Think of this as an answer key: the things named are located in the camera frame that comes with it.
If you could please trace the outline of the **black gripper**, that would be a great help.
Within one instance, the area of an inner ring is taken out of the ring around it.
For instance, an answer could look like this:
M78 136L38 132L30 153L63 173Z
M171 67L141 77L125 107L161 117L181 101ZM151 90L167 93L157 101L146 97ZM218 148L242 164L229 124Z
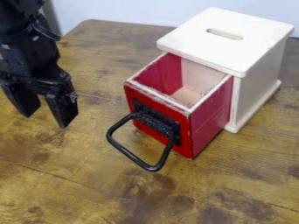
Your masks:
M24 117L42 106L38 95L46 95L57 122L66 129L79 114L79 106L71 76L58 64L59 39L51 31L0 32L0 53L8 64L8 71L0 72L0 84Z

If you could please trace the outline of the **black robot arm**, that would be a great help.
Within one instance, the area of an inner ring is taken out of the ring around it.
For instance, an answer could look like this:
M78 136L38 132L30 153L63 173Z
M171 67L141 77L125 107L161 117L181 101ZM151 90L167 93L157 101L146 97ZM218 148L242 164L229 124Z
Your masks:
M0 55L7 69L0 69L0 88L20 114L31 116L49 103L62 128L79 114L78 95L71 75L61 68L57 42L42 14L43 0L0 0Z

